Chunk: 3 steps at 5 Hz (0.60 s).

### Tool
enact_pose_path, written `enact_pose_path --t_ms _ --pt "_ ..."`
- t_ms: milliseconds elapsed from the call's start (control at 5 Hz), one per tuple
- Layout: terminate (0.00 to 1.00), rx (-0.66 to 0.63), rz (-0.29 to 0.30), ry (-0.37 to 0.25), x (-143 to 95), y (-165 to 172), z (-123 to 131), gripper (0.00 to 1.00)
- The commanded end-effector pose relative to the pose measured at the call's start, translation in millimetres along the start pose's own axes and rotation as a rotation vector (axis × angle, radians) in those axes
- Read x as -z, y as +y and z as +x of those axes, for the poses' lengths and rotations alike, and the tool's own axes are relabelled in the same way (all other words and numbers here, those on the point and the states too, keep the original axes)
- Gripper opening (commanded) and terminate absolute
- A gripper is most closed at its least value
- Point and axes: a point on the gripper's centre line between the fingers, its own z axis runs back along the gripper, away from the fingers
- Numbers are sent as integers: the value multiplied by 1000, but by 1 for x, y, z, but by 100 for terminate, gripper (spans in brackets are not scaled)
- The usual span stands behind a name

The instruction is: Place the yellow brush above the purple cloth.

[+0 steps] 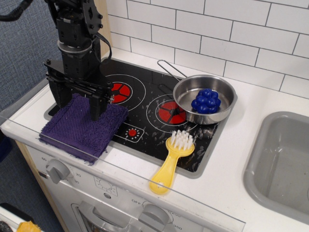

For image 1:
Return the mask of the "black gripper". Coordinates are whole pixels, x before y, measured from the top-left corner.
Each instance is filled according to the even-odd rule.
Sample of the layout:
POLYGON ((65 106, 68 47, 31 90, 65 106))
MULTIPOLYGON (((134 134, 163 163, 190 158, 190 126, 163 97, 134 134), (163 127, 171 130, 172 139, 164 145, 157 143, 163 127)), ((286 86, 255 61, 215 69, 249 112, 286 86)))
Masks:
POLYGON ((90 76, 82 80, 68 77, 61 60, 47 59, 44 62, 46 78, 58 107, 65 107, 71 101, 72 94, 79 93, 90 99, 90 117, 92 121, 97 121, 106 111, 107 102, 112 101, 113 84, 103 74, 103 67, 110 61, 111 57, 105 58, 90 76))

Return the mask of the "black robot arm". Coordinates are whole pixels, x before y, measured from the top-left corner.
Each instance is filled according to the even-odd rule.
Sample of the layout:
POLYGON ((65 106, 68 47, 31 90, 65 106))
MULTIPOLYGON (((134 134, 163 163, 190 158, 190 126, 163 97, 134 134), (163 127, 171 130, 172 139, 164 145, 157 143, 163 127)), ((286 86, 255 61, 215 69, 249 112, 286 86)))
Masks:
POLYGON ((63 108, 78 93, 89 99, 90 115, 97 121, 112 98, 113 84, 103 74, 111 58, 101 60, 99 33, 103 18, 92 0, 48 0, 58 31, 61 60, 46 60, 47 80, 58 107, 63 108))

